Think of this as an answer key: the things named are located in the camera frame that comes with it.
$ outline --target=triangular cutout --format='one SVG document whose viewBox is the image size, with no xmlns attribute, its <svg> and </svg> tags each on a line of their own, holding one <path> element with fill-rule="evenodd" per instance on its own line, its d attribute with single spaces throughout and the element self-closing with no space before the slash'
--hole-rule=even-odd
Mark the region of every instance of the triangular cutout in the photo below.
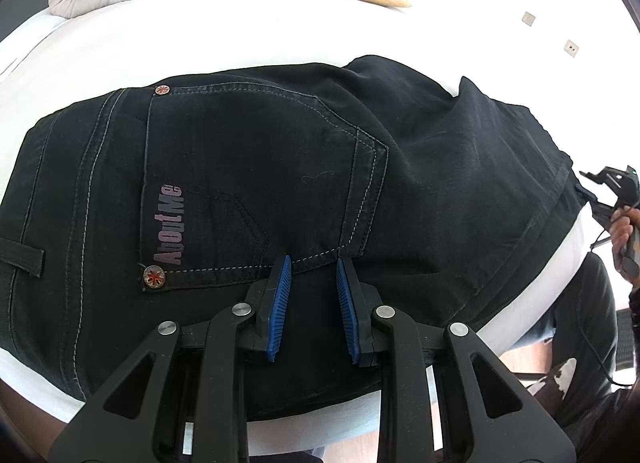
<svg viewBox="0 0 640 463">
<path fill-rule="evenodd" d="M 471 363 L 488 417 L 497 418 L 522 409 L 520 398 L 481 355 L 474 354 Z"/>
<path fill-rule="evenodd" d="M 140 414 L 146 387 L 154 368 L 154 357 L 147 354 L 104 403 L 104 410 L 129 419 Z"/>
</svg>

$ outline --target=electrical outlet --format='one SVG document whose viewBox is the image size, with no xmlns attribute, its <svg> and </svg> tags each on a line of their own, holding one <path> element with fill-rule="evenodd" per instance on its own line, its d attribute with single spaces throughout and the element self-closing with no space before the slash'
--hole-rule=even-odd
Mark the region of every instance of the electrical outlet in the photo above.
<svg viewBox="0 0 640 463">
<path fill-rule="evenodd" d="M 533 21 L 536 20 L 536 17 L 529 14 L 528 12 L 524 12 L 524 16 L 522 17 L 522 22 L 531 26 Z"/>
<path fill-rule="evenodd" d="M 575 57 L 575 54 L 578 53 L 578 50 L 580 50 L 580 48 L 578 48 L 578 46 L 576 46 L 574 42 L 568 40 L 564 46 L 564 50 L 572 57 Z"/>
</svg>

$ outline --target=metal button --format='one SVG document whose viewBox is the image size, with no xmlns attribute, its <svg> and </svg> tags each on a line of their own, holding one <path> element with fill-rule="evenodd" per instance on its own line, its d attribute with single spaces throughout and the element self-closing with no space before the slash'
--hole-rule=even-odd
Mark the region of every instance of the metal button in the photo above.
<svg viewBox="0 0 640 463">
<path fill-rule="evenodd" d="M 454 322 L 449 329 L 456 337 L 463 337 L 469 333 L 469 328 L 462 322 Z"/>
<path fill-rule="evenodd" d="M 158 326 L 158 333 L 161 335 L 171 335 L 172 333 L 175 333 L 175 330 L 177 329 L 178 327 L 175 325 L 175 322 L 165 320 L 160 326 Z"/>
<path fill-rule="evenodd" d="M 155 265 L 147 266 L 142 274 L 142 278 L 145 281 L 146 286 L 152 289 L 162 288 L 166 281 L 164 269 Z"/>
<path fill-rule="evenodd" d="M 376 308 L 376 315 L 380 318 L 392 318 L 396 314 L 396 310 L 394 310 L 391 306 L 378 306 Z"/>
<path fill-rule="evenodd" d="M 249 315 L 251 313 L 251 304 L 246 302 L 238 302 L 231 311 L 234 315 L 238 315 L 239 317 L 243 317 L 245 315 Z"/>
</svg>

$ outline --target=blue gripper pad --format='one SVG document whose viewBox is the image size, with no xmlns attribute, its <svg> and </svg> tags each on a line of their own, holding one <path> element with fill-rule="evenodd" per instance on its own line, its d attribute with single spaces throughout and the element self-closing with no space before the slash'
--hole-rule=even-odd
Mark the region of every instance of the blue gripper pad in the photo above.
<svg viewBox="0 0 640 463">
<path fill-rule="evenodd" d="M 282 342 L 284 316 L 287 313 L 289 291 L 291 289 L 291 258 L 286 255 L 282 263 L 282 270 L 278 278 L 278 287 L 273 297 L 273 306 L 269 316 L 269 343 L 267 344 L 267 358 L 270 362 L 276 359 Z"/>
<path fill-rule="evenodd" d="M 358 317 L 351 297 L 351 288 L 344 271 L 344 262 L 338 259 L 336 268 L 336 282 L 338 286 L 338 298 L 340 309 L 342 310 L 342 324 L 344 325 L 344 335 L 347 338 L 347 349 L 354 364 L 360 362 L 360 338 L 358 335 Z"/>
</svg>

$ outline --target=mattress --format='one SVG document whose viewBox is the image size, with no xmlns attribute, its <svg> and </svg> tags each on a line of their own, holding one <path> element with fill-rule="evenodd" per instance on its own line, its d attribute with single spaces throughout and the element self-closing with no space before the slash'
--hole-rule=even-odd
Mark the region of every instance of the mattress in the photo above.
<svg viewBox="0 0 640 463">
<path fill-rule="evenodd" d="M 273 64 L 341 67 L 363 55 L 408 65 L 453 95 L 465 74 L 463 54 L 438 55 L 433 46 L 419 45 L 424 29 L 411 10 L 357 0 L 135 0 L 60 26 L 49 24 L 48 30 L 30 30 L 33 38 L 22 40 L 11 71 L 0 78 L 0 196 L 22 138 L 39 118 L 120 87 Z M 12 38 L 28 31 L 19 28 Z M 481 329 L 479 335 L 496 353 L 510 348 L 571 280 L 591 230 L 585 207 L 539 276 Z M 69 421 L 82 406 L 5 351 L 0 351 L 0 378 L 60 420 Z M 302 416 L 251 423 L 250 451 L 309 449 L 369 432 L 377 428 L 379 405 L 380 396 L 373 393 Z"/>
</svg>

